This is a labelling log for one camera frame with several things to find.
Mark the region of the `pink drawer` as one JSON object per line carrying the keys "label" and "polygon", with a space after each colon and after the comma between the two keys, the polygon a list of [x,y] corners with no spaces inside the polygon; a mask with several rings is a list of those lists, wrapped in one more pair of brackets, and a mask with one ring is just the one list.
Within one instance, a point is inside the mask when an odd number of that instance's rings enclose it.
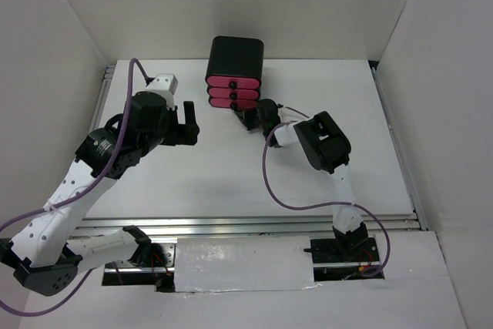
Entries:
{"label": "pink drawer", "polygon": [[209,76],[206,79],[208,86],[222,89],[259,89],[261,81],[252,78],[237,76]]}
{"label": "pink drawer", "polygon": [[255,108],[257,106],[257,101],[256,100],[250,100],[250,99],[232,100],[232,99],[227,99],[227,98],[210,97],[209,98],[209,104],[212,107],[219,108],[219,109],[238,110],[238,109]]}
{"label": "pink drawer", "polygon": [[209,87],[207,92],[214,99],[229,99],[229,100],[257,100],[260,98],[258,89],[230,89],[220,87]]}

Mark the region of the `black drawer organizer cabinet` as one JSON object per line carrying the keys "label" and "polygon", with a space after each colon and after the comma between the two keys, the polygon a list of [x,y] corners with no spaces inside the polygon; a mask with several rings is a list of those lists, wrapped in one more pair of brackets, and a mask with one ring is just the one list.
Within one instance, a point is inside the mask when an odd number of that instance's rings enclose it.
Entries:
{"label": "black drawer organizer cabinet", "polygon": [[216,36],[210,48],[206,79],[211,76],[261,80],[264,44],[259,39]]}

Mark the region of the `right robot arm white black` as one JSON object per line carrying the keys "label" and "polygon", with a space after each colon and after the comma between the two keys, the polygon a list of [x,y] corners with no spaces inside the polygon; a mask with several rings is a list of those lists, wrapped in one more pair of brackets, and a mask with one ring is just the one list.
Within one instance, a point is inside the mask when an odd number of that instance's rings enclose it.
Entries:
{"label": "right robot arm white black", "polygon": [[[265,144],[262,154],[263,181],[271,198],[288,210],[312,210],[328,206],[332,209],[332,230],[335,251],[342,260],[353,260],[368,241],[362,209],[355,205],[349,180],[351,144],[342,129],[326,111],[312,117],[302,114],[302,120],[284,122],[279,111],[282,105],[272,99],[261,99],[252,108],[232,103],[230,108],[247,130],[262,132]],[[335,198],[310,206],[291,206],[273,192],[267,177],[267,150],[300,144],[308,163],[329,176],[330,194]]]}

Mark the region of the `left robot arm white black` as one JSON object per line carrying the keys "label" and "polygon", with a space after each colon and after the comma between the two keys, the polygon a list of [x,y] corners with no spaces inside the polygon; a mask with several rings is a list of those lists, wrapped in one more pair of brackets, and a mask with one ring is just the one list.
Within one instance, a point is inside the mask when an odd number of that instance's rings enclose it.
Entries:
{"label": "left robot arm white black", "polygon": [[120,260],[136,267],[149,261],[156,245],[136,226],[70,237],[99,198],[157,146],[196,145],[200,128],[193,102],[185,101],[183,111],[185,121],[179,123],[177,109],[165,98],[138,92],[124,112],[88,134],[44,207],[21,232],[1,241],[1,262],[24,288],[51,297],[84,271]]}

